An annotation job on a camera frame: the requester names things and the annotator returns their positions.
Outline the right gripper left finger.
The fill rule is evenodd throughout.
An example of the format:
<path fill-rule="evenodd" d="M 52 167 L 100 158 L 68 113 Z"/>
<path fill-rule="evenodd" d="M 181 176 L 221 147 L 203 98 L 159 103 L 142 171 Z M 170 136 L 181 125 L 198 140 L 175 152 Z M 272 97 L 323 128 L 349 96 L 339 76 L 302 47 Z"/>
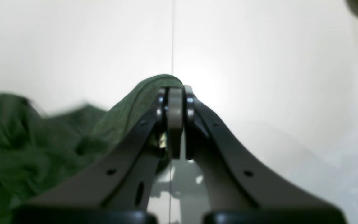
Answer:
<path fill-rule="evenodd" d="M 169 159 L 168 88 L 96 163 L 14 210 L 14 224 L 157 224 L 147 212 L 159 166 Z"/>

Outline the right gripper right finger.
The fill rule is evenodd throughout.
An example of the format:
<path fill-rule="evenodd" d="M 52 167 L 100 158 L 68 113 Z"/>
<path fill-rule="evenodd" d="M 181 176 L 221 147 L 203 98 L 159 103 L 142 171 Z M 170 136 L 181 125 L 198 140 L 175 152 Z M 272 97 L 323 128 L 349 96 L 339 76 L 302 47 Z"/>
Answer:
<path fill-rule="evenodd" d="M 203 224 L 345 224 L 342 211 L 281 177 L 231 133 L 190 86 L 168 91 L 168 149 L 200 167 L 210 210 Z"/>

